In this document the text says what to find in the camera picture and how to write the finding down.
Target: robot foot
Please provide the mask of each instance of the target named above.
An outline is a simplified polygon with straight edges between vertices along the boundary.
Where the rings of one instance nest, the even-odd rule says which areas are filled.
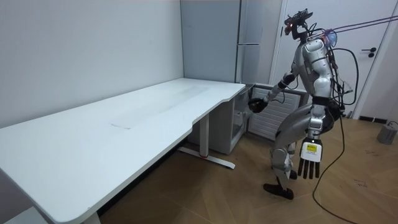
[[[262,188],[273,195],[281,196],[289,200],[293,200],[294,198],[291,189],[284,190],[279,184],[264,184]]]
[[[291,180],[297,180],[297,172],[294,171],[294,170],[290,171],[289,179],[291,179]]]

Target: door handle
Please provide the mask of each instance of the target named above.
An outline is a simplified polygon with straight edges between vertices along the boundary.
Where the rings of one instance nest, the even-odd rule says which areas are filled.
[[[371,49],[363,49],[363,51],[370,51],[370,52],[376,52],[377,51],[377,48],[375,48],[375,47],[372,47]]]

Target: desk foot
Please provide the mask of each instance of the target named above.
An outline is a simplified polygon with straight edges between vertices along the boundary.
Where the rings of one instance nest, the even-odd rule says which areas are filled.
[[[225,166],[225,167],[227,167],[229,169],[234,169],[235,168],[235,164],[233,164],[232,162],[228,162],[228,161],[225,161],[225,160],[222,160],[222,159],[218,159],[218,158],[215,158],[213,156],[207,156],[206,158],[204,158],[204,157],[200,156],[199,152],[196,152],[196,151],[191,150],[191,149],[187,149],[186,147],[181,147],[178,150],[180,152],[185,152],[185,153],[191,154],[193,156],[196,156],[196,157],[199,157],[199,158],[202,158],[202,159],[206,159],[207,161],[215,162],[215,163],[220,164],[222,166]]]

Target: robot leg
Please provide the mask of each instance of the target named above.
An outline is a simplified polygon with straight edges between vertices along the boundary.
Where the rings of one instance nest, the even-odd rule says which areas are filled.
[[[309,112],[311,111],[311,107],[312,107],[312,104],[307,104],[307,105],[297,108],[295,111],[293,111],[291,114],[289,114],[283,120],[283,122],[279,125],[278,131],[276,132],[276,137],[278,137],[278,135],[281,131],[284,131],[287,128],[290,128],[290,126],[292,125],[292,123],[294,121],[309,114]]]
[[[308,128],[311,118],[311,114],[302,115],[302,110],[294,111],[291,116],[295,119],[289,118],[290,125],[284,124],[285,129],[277,133],[274,147],[271,149],[271,164],[278,184],[263,185],[264,190],[291,200],[294,198],[294,194],[287,188],[289,178],[294,179],[294,175],[291,176],[292,162],[290,158],[294,154],[295,142],[305,137],[305,130]]]

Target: desk leg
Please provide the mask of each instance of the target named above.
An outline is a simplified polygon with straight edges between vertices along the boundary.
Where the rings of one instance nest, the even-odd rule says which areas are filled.
[[[95,212],[90,217],[88,217],[86,221],[84,221],[82,224],[101,224],[101,221],[98,217],[98,214]]]
[[[200,150],[196,152],[191,149],[187,149],[186,147],[181,147],[178,149],[181,152],[185,152],[191,154],[193,156],[200,157],[202,159],[206,159],[211,162],[215,162],[217,164],[223,165],[227,168],[234,169],[235,164],[232,162],[224,161],[222,159],[215,158],[213,156],[209,156],[209,114],[204,116],[200,121]]]

